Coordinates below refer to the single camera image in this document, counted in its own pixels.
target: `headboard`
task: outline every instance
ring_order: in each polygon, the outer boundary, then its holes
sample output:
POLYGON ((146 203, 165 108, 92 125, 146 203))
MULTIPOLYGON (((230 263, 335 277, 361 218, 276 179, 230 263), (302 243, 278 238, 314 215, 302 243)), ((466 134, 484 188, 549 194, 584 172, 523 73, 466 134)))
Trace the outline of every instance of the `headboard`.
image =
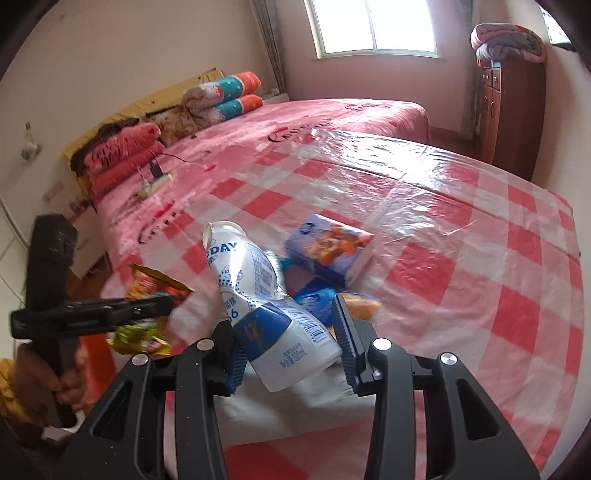
MULTIPOLYGON (((170 87, 163 88, 162 90, 158 90, 157 92, 137 100, 134 103, 130 103, 128 106, 105 118, 103 121, 70 143, 62 153, 63 160, 69 163, 72 159, 72 155, 97 134, 101 125, 118 122, 130 117, 144 118, 148 113, 162 111, 174 107, 180 103, 183 92, 186 89, 197 85, 198 83, 212 82, 223 77, 224 74, 221 70, 210 69, 201 75, 189 78, 170 87)), ((79 177, 76 180, 82 191, 88 195, 90 192, 88 179, 86 177, 79 177)))

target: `wall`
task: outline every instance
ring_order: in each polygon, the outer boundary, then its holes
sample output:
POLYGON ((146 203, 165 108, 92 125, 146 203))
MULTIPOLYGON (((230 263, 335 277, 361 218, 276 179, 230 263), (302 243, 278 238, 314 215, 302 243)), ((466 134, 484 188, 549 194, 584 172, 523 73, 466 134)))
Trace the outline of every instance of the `wall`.
POLYGON ((275 86, 248 0, 60 0, 0 82, 0 196, 24 238, 42 195, 77 187, 65 146, 119 108, 209 68, 256 72, 275 86), (43 143, 27 164, 24 125, 43 143))
POLYGON ((407 100, 423 105, 433 126, 459 132, 474 53, 457 2, 433 0, 430 8, 442 59, 358 55, 319 60, 304 0, 277 2, 290 99, 407 100))
MULTIPOLYGON (((491 17, 482 21, 510 21, 534 30, 548 40, 544 19, 534 0, 483 0, 491 17)), ((591 74, 576 53, 548 47, 546 109, 540 153, 533 182, 563 196, 574 210, 584 295, 591 298, 591 74)), ((564 459, 591 417, 591 319, 585 321, 579 382, 563 434, 543 476, 564 459)))
POLYGON ((0 358, 12 358, 9 315, 20 308, 27 271, 27 249, 0 209, 0 358))

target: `hand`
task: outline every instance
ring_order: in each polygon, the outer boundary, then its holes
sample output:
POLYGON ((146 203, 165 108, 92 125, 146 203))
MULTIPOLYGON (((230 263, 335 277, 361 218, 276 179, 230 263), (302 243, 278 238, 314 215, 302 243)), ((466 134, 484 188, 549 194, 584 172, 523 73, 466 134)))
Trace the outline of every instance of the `hand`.
POLYGON ((86 349, 81 345, 74 355, 74 368, 69 368, 58 378, 51 367, 28 345, 17 350, 17 361, 12 370, 12 386, 17 399, 27 409, 45 414, 51 392, 62 405, 70 405, 74 411, 85 405, 86 349))

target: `plastic bottle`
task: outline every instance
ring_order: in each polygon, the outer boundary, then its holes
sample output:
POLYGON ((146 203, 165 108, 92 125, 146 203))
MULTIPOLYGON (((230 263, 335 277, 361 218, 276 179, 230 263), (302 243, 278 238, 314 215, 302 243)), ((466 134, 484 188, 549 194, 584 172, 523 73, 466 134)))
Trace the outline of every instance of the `plastic bottle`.
POLYGON ((203 246, 234 331, 269 391, 290 387, 340 357, 336 341, 285 294, 268 258, 240 226, 208 224, 203 246))

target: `wooden floor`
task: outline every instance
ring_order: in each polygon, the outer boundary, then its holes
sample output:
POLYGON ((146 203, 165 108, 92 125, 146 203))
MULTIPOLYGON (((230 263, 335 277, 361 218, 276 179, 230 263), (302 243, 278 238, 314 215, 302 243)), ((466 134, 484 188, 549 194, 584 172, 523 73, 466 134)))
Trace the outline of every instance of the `wooden floor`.
POLYGON ((465 157, 478 159, 478 146, 475 142, 431 132, 431 145, 465 157))
POLYGON ((95 300, 100 298, 100 291, 111 276, 109 266, 105 259, 101 260, 84 279, 77 282, 76 286, 69 290, 72 300, 95 300))

